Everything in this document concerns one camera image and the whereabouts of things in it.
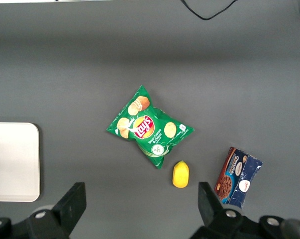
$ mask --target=lay's chip bag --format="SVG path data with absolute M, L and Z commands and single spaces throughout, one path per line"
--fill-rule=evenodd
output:
M 164 156 L 194 129 L 153 107 L 149 93 L 141 86 L 107 131 L 127 140 L 135 140 L 143 153 L 160 169 Z

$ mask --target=white plastic board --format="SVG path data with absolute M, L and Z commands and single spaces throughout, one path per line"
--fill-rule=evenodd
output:
M 38 128 L 0 122 L 0 201 L 33 202 L 39 194 Z

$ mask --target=lay's logo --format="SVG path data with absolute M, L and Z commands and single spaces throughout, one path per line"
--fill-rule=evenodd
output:
M 150 137 L 154 132 L 153 120 L 148 116 L 137 118 L 133 124 L 133 131 L 135 136 L 140 139 Z

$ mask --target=potato chip image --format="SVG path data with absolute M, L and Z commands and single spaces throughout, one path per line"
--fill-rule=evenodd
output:
M 135 102 L 141 105 L 140 111 L 147 109 L 150 105 L 149 99 L 145 96 L 139 96 L 138 98 L 136 98 Z
M 120 134 L 123 138 L 129 138 L 129 130 L 128 129 L 120 130 Z
M 116 126 L 118 127 L 118 129 L 121 131 L 121 130 L 124 130 L 124 129 L 127 129 L 128 125 L 129 125 L 129 119 L 128 118 L 121 118 L 119 119 L 118 123 L 116 124 Z
M 176 126 L 173 122 L 168 122 L 164 127 L 164 133 L 168 138 L 173 138 L 176 134 Z
M 128 108 L 128 113 L 131 116 L 136 116 L 139 113 L 141 108 L 142 108 L 141 105 L 138 105 L 136 102 L 133 102 Z

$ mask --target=gray table surface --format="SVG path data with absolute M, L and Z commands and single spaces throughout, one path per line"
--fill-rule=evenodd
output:
M 228 4 L 190 3 L 203 15 Z M 195 128 L 161 170 L 105 131 L 141 84 Z M 0 5 L 0 121 L 40 131 L 41 195 L 0 202 L 13 223 L 82 181 L 71 238 L 189 238 L 198 182 L 214 186 L 231 146 L 264 163 L 245 214 L 300 219 L 300 0 L 238 1 L 208 22 L 178 0 Z M 180 160 L 184 189 L 172 184 Z

